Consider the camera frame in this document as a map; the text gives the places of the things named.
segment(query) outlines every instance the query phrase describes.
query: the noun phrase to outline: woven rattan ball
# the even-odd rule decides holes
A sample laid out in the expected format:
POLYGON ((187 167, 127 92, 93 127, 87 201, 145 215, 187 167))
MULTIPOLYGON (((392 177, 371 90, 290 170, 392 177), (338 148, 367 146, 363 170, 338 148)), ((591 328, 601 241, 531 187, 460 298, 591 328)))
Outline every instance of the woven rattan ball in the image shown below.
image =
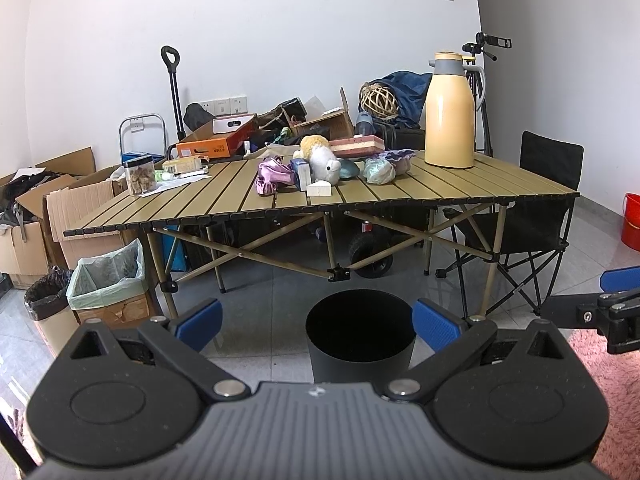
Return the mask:
POLYGON ((360 88, 360 106, 383 121, 398 117, 398 101, 392 91, 380 83, 364 83, 360 88))

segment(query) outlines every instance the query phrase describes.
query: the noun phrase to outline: chair backrest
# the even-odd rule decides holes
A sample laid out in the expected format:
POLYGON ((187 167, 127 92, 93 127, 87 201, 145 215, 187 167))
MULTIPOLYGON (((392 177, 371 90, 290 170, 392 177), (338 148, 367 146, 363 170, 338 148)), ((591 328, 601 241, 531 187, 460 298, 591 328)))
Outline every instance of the chair backrest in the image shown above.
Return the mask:
MULTIPOLYGON (((578 189, 582 174, 584 148, 560 140, 547 139, 524 131, 520 147, 520 167, 571 189, 578 189)), ((536 200, 518 204, 523 215, 537 228, 559 235, 570 200, 536 200)))

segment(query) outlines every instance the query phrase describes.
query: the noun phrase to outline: purple bag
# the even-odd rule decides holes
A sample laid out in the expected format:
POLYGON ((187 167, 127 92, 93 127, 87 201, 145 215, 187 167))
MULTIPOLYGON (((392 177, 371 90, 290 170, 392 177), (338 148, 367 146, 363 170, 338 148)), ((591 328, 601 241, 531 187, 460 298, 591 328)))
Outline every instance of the purple bag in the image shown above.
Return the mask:
POLYGON ((270 156, 258 165, 258 176, 255 179, 255 190, 261 196, 276 194, 278 184, 292 186, 294 172, 282 163, 282 157, 270 156))

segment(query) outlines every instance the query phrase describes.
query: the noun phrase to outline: thermos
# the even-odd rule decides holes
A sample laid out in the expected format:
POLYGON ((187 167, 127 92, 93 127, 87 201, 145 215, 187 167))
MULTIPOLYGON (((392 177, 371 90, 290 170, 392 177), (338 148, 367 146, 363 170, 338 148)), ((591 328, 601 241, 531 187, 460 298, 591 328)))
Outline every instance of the thermos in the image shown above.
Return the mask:
POLYGON ((424 104, 424 161, 443 168, 471 168, 474 164, 475 116, 486 93, 484 69, 464 65, 462 55, 455 52, 437 52, 429 65, 435 70, 424 104), (482 95, 477 105, 465 70, 480 73, 482 95))

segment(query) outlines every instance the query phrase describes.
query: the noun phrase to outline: fluffy carpet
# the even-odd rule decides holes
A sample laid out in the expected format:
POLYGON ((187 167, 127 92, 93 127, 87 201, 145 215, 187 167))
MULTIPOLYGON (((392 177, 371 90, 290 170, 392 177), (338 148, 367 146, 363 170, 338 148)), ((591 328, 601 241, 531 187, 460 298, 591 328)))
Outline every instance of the fluffy carpet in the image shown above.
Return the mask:
POLYGON ((640 352, 607 354, 595 330, 575 330, 569 344, 607 399, 609 426, 593 463, 614 480, 640 478, 640 352))

